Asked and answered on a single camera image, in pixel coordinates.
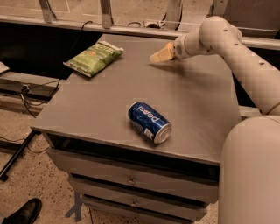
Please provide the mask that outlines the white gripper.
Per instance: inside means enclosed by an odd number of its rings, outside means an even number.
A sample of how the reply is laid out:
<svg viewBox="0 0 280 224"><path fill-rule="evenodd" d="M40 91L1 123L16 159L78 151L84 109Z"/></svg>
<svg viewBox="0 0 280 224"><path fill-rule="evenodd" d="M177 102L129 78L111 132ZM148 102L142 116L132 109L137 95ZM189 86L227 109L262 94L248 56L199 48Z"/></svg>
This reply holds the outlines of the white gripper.
<svg viewBox="0 0 280 224"><path fill-rule="evenodd" d="M182 60L197 55L203 55L206 52L206 48L200 42L199 31L192 31L187 34L181 35L176 38L173 43L173 50L169 47L165 47L159 52L155 52L150 56L152 63L163 62L172 60L175 56Z"/></svg>

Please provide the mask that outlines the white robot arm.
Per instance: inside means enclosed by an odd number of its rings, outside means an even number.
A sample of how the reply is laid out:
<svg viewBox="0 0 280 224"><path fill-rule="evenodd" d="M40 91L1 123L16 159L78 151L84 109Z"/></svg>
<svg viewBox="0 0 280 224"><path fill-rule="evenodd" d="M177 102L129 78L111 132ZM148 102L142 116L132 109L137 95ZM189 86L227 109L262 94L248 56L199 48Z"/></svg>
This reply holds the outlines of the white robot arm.
<svg viewBox="0 0 280 224"><path fill-rule="evenodd" d="M210 17L150 56L152 62L218 54L261 114L229 132L220 158L219 224L280 224L280 71L241 32Z"/></svg>

